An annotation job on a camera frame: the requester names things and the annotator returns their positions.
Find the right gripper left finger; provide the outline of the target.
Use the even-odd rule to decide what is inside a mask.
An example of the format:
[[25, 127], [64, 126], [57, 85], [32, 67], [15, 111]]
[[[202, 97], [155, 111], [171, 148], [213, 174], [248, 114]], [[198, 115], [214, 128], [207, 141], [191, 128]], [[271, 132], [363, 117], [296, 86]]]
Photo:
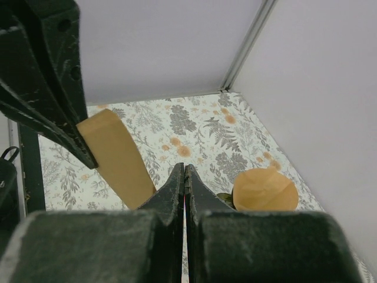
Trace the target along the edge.
[[151, 219], [144, 282], [181, 282], [184, 218], [184, 165], [177, 163], [165, 184], [142, 206]]

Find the olive green dripper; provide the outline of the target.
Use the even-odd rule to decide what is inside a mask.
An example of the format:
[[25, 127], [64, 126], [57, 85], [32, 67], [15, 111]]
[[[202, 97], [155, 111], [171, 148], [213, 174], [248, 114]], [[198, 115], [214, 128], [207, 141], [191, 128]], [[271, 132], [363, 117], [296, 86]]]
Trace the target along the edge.
[[224, 203], [226, 203], [229, 207], [232, 209], [235, 209], [234, 203], [233, 203], [233, 195], [229, 193], [218, 193], [217, 197], [221, 199]]

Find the brown paper coffee filter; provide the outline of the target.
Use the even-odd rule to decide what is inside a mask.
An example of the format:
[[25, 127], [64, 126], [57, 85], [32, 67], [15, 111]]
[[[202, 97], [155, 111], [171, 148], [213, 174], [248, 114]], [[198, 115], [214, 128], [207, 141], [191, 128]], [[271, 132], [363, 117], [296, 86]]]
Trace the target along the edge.
[[238, 211], [293, 211], [299, 203], [295, 184], [274, 168], [241, 172], [233, 184], [233, 204]]

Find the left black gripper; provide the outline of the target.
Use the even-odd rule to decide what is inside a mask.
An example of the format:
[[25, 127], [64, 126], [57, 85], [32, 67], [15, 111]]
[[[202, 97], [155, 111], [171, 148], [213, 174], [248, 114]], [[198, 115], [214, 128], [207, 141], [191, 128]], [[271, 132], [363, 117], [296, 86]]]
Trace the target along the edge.
[[79, 30], [75, 1], [1, 3], [1, 112], [95, 169], [76, 127], [88, 117]]

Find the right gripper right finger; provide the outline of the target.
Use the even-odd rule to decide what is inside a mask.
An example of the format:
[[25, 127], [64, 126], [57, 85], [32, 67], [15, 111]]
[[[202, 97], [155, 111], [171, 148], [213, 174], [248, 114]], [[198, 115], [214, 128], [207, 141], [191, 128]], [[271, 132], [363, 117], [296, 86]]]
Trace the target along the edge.
[[185, 167], [184, 194], [187, 225], [187, 257], [190, 282], [214, 282], [212, 273], [219, 267], [219, 256], [211, 241], [213, 228], [206, 229], [206, 220], [214, 211], [231, 211], [201, 180], [194, 165]]

